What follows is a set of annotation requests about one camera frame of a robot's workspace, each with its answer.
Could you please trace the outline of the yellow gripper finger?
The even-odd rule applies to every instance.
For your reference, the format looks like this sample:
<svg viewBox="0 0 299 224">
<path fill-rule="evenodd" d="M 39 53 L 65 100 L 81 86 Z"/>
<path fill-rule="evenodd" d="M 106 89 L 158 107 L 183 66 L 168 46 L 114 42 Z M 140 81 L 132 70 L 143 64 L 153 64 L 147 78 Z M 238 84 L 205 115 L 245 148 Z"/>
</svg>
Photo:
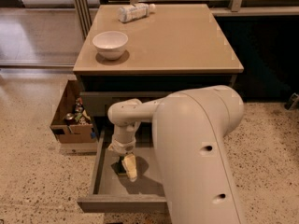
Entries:
<svg viewBox="0 0 299 224">
<path fill-rule="evenodd" d="M 123 157 L 121 164 L 129 178 L 130 181 L 135 182 L 137 180 L 137 170 L 136 170 L 136 159 L 133 153 L 128 154 Z"/>
</svg>

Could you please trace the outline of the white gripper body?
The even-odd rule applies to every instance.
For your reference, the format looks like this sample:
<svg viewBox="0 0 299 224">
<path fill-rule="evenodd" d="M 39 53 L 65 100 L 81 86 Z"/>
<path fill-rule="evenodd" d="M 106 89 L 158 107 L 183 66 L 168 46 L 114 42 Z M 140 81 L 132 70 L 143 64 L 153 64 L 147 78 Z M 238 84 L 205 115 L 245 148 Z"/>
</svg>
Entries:
<svg viewBox="0 0 299 224">
<path fill-rule="evenodd" d="M 108 146 L 108 150 L 117 153 L 119 156 L 126 156 L 134 151 L 135 143 L 135 139 L 129 143 L 122 143 L 116 139 L 113 139 Z"/>
</svg>

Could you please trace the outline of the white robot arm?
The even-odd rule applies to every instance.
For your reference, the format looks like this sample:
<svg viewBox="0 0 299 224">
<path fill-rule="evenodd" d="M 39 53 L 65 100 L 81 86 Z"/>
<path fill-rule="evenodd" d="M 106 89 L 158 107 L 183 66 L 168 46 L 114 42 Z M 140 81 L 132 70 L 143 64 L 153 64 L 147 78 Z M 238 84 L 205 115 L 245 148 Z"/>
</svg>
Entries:
<svg viewBox="0 0 299 224">
<path fill-rule="evenodd" d="M 172 224 L 246 224 L 223 144 L 243 114 L 242 98 L 222 85 L 131 99 L 108 110 L 110 147 L 122 155 L 138 125 L 150 122 Z"/>
</svg>

